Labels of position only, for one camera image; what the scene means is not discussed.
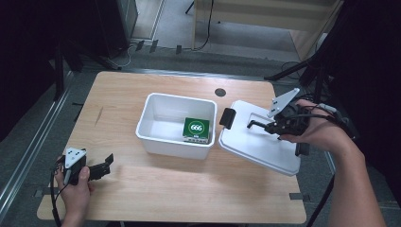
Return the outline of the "black metal stand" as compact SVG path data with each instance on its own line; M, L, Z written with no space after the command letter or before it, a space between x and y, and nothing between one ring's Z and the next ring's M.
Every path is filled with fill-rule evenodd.
M61 98L64 91L63 57L61 53L61 44L57 45L55 51L55 87L56 92L54 100L57 101Z

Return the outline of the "white lid with black latches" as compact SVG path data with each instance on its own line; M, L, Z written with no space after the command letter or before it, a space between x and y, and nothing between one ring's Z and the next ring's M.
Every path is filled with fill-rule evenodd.
M252 120L272 123L267 109L242 100L235 101L231 108L235 110L232 127L224 127L218 139L223 149L287 176L299 172L301 156L296 155L295 144L279 140L277 134L269 134L261 127L247 128Z

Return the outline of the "metal floor rail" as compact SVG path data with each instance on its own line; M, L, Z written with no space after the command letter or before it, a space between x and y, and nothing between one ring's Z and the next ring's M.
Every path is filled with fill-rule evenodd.
M335 167L335 163L334 163L334 159L333 159L332 155L330 154L330 152L327 152L327 151L324 152L324 155L325 155L326 161L328 163L328 166L330 168L332 175L335 175L336 167Z
M57 119L71 89L71 83L74 79L74 73L69 71L65 76L64 91L60 97L51 103L49 110L44 117L40 127L36 130L33 138L30 140L24 155L20 159L18 165L15 167L12 175L5 184L5 187L0 192L0 224L5 219L9 208L11 207L19 189L21 188L26 175L32 167L36 156L41 150L43 143L50 133L55 120Z

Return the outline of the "dark cabinet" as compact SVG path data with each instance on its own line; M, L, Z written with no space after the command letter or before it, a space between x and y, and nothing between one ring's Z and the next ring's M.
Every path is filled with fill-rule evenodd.
M114 58L126 50L134 31L138 9L135 0L95 0L101 27L102 55Z

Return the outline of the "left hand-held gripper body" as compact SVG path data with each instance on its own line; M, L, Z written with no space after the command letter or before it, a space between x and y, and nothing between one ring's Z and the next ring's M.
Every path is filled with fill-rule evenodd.
M86 149L68 148L62 165L63 184L77 185L79 173L86 166Z

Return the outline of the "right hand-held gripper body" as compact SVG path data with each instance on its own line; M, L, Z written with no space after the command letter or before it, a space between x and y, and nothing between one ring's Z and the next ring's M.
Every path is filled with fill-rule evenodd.
M309 126L310 110L297 105L293 100L299 92L299 88L294 88L272 100L268 118L277 123L277 126L272 128L280 129L281 135L302 135Z

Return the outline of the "green cardboard box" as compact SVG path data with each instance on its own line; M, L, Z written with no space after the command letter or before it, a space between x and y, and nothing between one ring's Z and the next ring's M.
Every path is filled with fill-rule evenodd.
M183 125L183 140L188 143L207 144L209 141L209 121L187 117Z

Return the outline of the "light wooden bench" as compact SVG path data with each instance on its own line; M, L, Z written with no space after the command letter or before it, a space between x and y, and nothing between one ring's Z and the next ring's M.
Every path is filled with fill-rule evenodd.
M196 23L212 11L214 21L289 29L298 57L305 60L314 44L336 21L344 0L194 0Z

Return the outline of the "black tripod leg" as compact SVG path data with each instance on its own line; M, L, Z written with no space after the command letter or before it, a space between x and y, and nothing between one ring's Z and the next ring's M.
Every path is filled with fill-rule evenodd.
M306 59L304 61L301 61L301 62L297 63L294 66L289 67L288 69L286 69L286 70L284 70L284 71L282 71L282 72L280 72L278 74L275 74L273 76L266 76L266 77L264 77L264 80L276 81L276 80L282 79L282 78L284 78L286 76L289 76L292 73L298 72L299 70L301 70L303 68L306 68L313 61L314 61L313 57L308 58L308 59Z

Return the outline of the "grey tape strip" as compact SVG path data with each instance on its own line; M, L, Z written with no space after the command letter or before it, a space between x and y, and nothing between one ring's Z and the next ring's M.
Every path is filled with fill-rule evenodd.
M308 194L303 193L289 193L289 198L293 201L300 200L300 201L310 201L310 196Z
M55 195L57 195L59 193L59 190L58 189L52 189L50 187L38 188L38 189L35 190L33 196L35 198L41 198L43 196L50 195L51 193L54 193Z

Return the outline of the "white plastic storage box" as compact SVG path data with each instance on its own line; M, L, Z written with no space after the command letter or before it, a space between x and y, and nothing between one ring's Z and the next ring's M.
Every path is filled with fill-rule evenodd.
M152 93L146 99L135 133L149 153L204 160L215 143L217 113L218 105L213 100ZM184 142L187 117L209 121L207 144Z

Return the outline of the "person's right hand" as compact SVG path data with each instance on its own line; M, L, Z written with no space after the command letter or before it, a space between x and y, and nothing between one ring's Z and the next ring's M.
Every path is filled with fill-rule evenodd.
M304 99L299 99L296 104L306 107L313 114L317 114L318 117L309 119L309 126L302 135L284 134L280 136L280 139L291 143L308 143L329 151L337 157L348 157L358 153L357 146L347 133L339 126L324 119L325 116L330 115L328 111L324 111L317 104Z

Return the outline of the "person's left hand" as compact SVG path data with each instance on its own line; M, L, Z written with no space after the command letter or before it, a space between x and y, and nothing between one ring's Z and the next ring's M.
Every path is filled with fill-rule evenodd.
M89 182L90 169L84 166L78 175L77 185L67 185L61 192L61 198L65 205L65 217L63 223L83 222L89 210L91 195L95 187Z

